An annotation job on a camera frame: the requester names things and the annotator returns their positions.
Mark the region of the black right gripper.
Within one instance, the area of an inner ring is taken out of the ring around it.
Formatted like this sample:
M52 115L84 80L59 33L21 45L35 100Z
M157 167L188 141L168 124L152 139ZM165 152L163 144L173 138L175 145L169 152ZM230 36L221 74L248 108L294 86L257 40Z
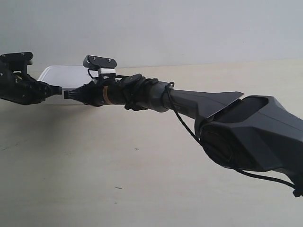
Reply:
M103 106L101 99L102 87L98 80L94 79L90 83L85 84L82 88L68 89L63 92L64 99L82 101L82 103L91 106Z

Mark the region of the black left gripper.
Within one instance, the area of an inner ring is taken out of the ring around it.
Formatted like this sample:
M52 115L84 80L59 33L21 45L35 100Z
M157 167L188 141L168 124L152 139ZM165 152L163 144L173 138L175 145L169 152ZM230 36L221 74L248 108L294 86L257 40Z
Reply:
M19 105L32 105L62 95L62 87L37 81L22 70L0 69L0 98Z

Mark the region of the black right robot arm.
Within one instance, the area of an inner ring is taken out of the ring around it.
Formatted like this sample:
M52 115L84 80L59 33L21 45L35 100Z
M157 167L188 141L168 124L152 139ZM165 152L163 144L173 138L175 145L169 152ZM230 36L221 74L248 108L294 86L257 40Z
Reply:
M246 175L276 171L294 188L303 186L303 121L273 96L176 90L136 74L97 78L65 91L64 98L95 107L172 110L195 121L191 135L218 165Z

